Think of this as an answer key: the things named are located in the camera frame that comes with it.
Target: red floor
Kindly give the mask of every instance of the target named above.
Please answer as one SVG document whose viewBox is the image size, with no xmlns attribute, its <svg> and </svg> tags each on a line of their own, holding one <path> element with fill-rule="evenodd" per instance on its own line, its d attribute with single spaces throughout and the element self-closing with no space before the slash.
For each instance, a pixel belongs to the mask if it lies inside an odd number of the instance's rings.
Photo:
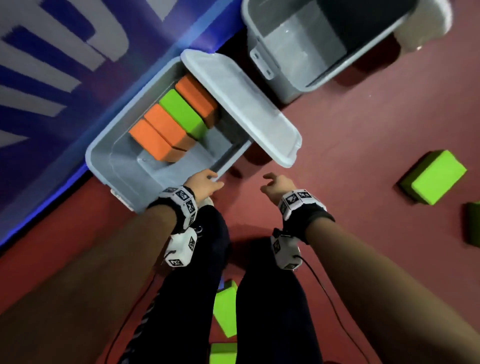
<svg viewBox="0 0 480 364">
<path fill-rule="evenodd" d="M 303 136 L 297 163 L 283 170 L 273 162 L 257 166 L 242 157 L 215 197 L 232 240 L 280 226 L 280 214 L 259 187 L 265 172 L 287 174 L 298 187 L 317 195 L 338 223 L 393 259 L 480 330 L 480 250 L 463 242 L 461 220 L 462 204 L 480 200 L 478 33 L 480 3 L 457 2 L 455 26 L 446 38 L 356 86 L 332 81 L 286 107 L 285 115 Z M 436 206 L 412 205 L 394 185 L 435 149 L 451 150 L 469 171 Z M 106 186 L 90 179 L 0 259 L 0 312 L 131 216 Z M 378 362 L 311 249 L 303 246 L 302 253 L 326 285 L 348 330 L 371 361 Z M 237 283 L 242 274 L 234 264 L 227 267 L 227 278 Z M 302 266 L 297 276 L 307 293 L 324 358 L 363 363 L 310 271 Z M 109 363 L 118 358 L 147 301 L 137 308 Z M 222 337 L 215 323 L 211 340 Z"/>
</svg>

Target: blue wall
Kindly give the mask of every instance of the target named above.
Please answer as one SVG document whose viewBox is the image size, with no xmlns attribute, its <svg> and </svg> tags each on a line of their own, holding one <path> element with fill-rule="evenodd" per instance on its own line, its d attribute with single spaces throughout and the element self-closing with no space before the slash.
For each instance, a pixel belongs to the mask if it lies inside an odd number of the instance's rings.
<svg viewBox="0 0 480 364">
<path fill-rule="evenodd" d="M 0 244 L 86 170 L 87 146 L 183 49 L 216 51 L 241 0 L 15 0 L 0 20 Z"/>
</svg>

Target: green foam block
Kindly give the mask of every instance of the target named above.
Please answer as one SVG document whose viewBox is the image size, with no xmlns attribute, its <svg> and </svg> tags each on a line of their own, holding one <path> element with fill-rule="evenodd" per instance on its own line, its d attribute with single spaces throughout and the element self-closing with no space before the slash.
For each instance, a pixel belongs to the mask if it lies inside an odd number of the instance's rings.
<svg viewBox="0 0 480 364">
<path fill-rule="evenodd" d="M 400 182 L 414 200 L 435 205 L 467 169 L 448 150 L 436 150 Z"/>
<path fill-rule="evenodd" d="M 210 364 L 235 364 L 237 361 L 237 343 L 212 344 Z"/>
<path fill-rule="evenodd" d="M 237 334 L 237 284 L 225 282 L 225 289 L 217 292 L 213 305 L 213 315 L 227 338 Z"/>
<path fill-rule="evenodd" d="M 204 121 L 176 90 L 168 91 L 158 102 L 178 125 L 196 140 L 208 131 Z"/>
<path fill-rule="evenodd" d="M 468 243 L 480 248 L 480 201 L 467 204 Z"/>
</svg>

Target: open lid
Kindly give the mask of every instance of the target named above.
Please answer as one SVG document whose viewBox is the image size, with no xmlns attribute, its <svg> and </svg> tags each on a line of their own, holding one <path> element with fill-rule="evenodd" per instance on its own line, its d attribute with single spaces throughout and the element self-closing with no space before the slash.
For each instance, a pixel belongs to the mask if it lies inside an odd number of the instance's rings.
<svg viewBox="0 0 480 364">
<path fill-rule="evenodd" d="M 301 147 L 299 131 L 231 58 L 187 49 L 181 60 L 275 162 L 293 165 Z"/>
</svg>

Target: orange foam block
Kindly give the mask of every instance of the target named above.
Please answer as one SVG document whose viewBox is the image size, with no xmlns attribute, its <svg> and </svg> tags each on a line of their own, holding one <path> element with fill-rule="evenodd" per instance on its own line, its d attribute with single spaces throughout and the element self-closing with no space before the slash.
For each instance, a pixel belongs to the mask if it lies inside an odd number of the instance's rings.
<svg viewBox="0 0 480 364">
<path fill-rule="evenodd" d="M 191 74 L 183 76 L 175 85 L 177 92 L 202 117 L 205 125 L 211 129 L 218 121 L 218 104 Z"/>
<path fill-rule="evenodd" d="M 153 105 L 144 118 L 171 146 L 187 151 L 195 145 L 195 139 L 190 138 L 159 104 Z"/>
<path fill-rule="evenodd" d="M 185 154 L 183 150 L 172 148 L 145 119 L 140 119 L 129 133 L 156 160 L 177 162 Z"/>
</svg>

